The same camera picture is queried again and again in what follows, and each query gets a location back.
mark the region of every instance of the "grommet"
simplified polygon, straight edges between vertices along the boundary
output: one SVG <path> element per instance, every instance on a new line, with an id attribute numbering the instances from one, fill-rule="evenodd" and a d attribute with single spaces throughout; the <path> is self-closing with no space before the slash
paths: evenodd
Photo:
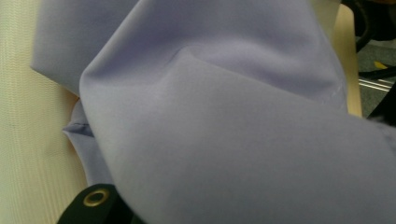
<path id="1" fill-rule="evenodd" d="M 85 196 L 84 205 L 87 207 L 95 207 L 101 203 L 104 203 L 107 200 L 109 194 L 110 193 L 107 189 L 94 190 L 93 192 Z"/>

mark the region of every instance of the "light purple cloth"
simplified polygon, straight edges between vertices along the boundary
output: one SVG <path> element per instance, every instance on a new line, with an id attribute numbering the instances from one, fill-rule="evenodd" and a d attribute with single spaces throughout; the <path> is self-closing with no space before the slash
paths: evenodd
<path id="1" fill-rule="evenodd" d="M 347 114 L 307 2 L 141 0 L 71 78 L 80 37 L 96 42 L 101 22 L 65 24 L 87 34 L 70 34 L 67 51 L 53 38 L 69 35 L 62 25 L 38 30 L 33 68 L 75 92 L 81 77 L 96 142 L 69 136 L 91 182 L 110 176 L 148 224 L 396 223 L 396 132 Z"/>

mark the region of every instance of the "lavender fabric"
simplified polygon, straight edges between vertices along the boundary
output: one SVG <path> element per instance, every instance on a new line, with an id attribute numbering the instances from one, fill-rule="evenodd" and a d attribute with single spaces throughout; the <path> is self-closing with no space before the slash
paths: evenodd
<path id="1" fill-rule="evenodd" d="M 91 182 L 109 176 L 148 224 L 396 222 L 396 132 L 347 114 L 344 74 L 305 0 L 128 10 L 93 57 L 78 54 L 79 32 L 81 48 L 63 51 L 62 25 L 37 31 L 33 67 L 79 84 L 94 142 L 69 136 Z M 64 26 L 95 42 L 101 24 Z"/>

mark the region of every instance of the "clothing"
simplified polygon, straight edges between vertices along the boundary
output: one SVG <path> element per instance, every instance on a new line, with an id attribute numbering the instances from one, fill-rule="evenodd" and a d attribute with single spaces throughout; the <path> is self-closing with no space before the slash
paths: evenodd
<path id="1" fill-rule="evenodd" d="M 69 51 L 51 38 L 62 28 L 37 35 L 33 68 L 79 92 L 89 153 L 146 223 L 396 221 L 396 132 L 347 114 L 344 74 L 307 2 L 142 0 L 115 24 L 82 74 L 82 63 L 64 69 L 100 22 L 73 23 L 85 34 Z M 68 60 L 52 66 L 46 52 Z"/>

